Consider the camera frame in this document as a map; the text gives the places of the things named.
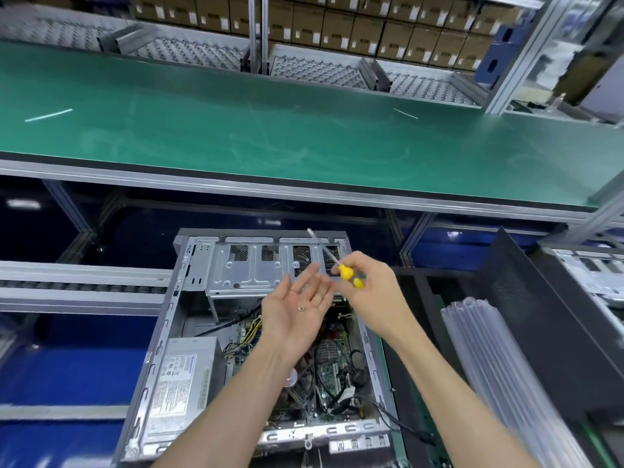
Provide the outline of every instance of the screwdriver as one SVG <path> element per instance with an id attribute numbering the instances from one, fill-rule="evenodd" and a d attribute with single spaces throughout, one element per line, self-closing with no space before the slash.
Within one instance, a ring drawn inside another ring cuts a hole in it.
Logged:
<path id="1" fill-rule="evenodd" d="M 315 240 L 318 240 L 325 254 L 328 255 L 331 260 L 334 261 L 334 263 L 336 263 L 336 266 L 338 266 L 338 269 L 340 270 L 341 278 L 353 284 L 353 287 L 355 287 L 355 289 L 364 289 L 364 282 L 362 280 L 364 279 L 364 275 L 362 273 L 356 273 L 352 267 L 341 264 L 337 257 L 334 256 L 334 253 L 332 253 L 327 246 L 321 243 L 321 240 L 316 237 L 314 231 L 312 231 L 310 228 L 308 228 L 308 235 L 310 235 Z"/>

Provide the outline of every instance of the finger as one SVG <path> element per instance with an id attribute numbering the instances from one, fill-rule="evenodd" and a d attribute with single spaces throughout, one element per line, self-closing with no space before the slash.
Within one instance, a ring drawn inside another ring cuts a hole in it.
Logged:
<path id="1" fill-rule="evenodd" d="M 277 284 L 276 288 L 273 290 L 273 295 L 278 299 L 283 299 L 288 294 L 288 290 L 290 289 L 290 274 L 286 273 L 281 277 L 281 281 Z"/>
<path id="2" fill-rule="evenodd" d="M 316 294 L 316 291 L 318 291 L 320 285 L 321 275 L 315 274 L 308 281 L 308 287 L 306 287 L 303 292 L 301 292 L 301 297 L 299 298 L 299 300 L 303 302 L 310 302 L 312 300 L 312 297 L 314 297 L 314 295 Z"/>
<path id="3" fill-rule="evenodd" d="M 308 281 L 316 274 L 318 271 L 318 263 L 312 263 L 294 280 L 292 286 L 290 286 L 290 290 L 296 294 L 299 294 L 303 288 L 308 284 Z"/>
<path id="4" fill-rule="evenodd" d="M 366 256 L 361 251 L 353 251 L 348 256 L 345 256 L 340 262 L 348 267 L 356 267 L 364 274 L 368 274 L 379 263 L 376 259 L 372 259 L 370 256 Z"/>
<path id="5" fill-rule="evenodd" d="M 336 290 L 342 297 L 346 297 L 347 300 L 352 299 L 358 292 L 362 291 L 360 289 L 355 289 L 353 284 L 348 281 L 343 281 L 342 279 L 336 281 Z"/>
<path id="6" fill-rule="evenodd" d="M 310 300 L 312 307 L 318 307 L 321 304 L 323 298 L 325 297 L 325 294 L 327 294 L 327 291 L 332 285 L 331 280 L 332 279 L 328 275 L 322 275 L 321 284 L 318 286 L 318 290 L 316 291 L 314 297 L 312 297 L 312 300 Z"/>
<path id="7" fill-rule="evenodd" d="M 336 290 L 336 287 L 335 287 L 334 282 L 332 281 L 328 292 L 325 294 L 325 297 L 323 298 L 323 300 L 318 306 L 318 311 L 320 312 L 321 316 L 325 315 L 327 313 L 327 310 L 332 306 L 331 303 L 334 301 L 335 290 Z"/>

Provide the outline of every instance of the person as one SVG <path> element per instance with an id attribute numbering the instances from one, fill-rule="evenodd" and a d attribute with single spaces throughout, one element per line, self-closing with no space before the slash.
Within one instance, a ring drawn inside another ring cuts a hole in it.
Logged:
<path id="1" fill-rule="evenodd" d="M 262 334 L 238 374 L 160 456 L 154 468 L 246 467 L 291 368 L 308 351 L 335 292 L 385 339 L 420 391 L 457 468 L 536 467 L 425 335 L 386 264 L 356 251 L 342 260 L 366 275 L 366 287 L 332 281 L 310 265 L 284 275 L 262 301 Z"/>

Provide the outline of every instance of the forearm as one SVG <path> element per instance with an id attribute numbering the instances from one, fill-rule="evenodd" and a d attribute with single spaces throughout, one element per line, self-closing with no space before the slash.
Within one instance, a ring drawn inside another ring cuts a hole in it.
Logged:
<path id="1" fill-rule="evenodd" d="M 289 371 L 261 338 L 238 374 L 153 466 L 246 467 Z"/>
<path id="2" fill-rule="evenodd" d="M 454 466 L 537 466 L 450 367 L 415 320 L 405 322 L 389 343 L 416 383 Z"/>

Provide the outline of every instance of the green conveyor belt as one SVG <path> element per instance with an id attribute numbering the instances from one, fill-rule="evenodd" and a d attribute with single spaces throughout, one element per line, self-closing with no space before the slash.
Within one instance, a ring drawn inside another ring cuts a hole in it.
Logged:
<path id="1" fill-rule="evenodd" d="M 623 140 L 605 125 L 0 43 L 1 151 L 584 205 L 624 168 Z"/>

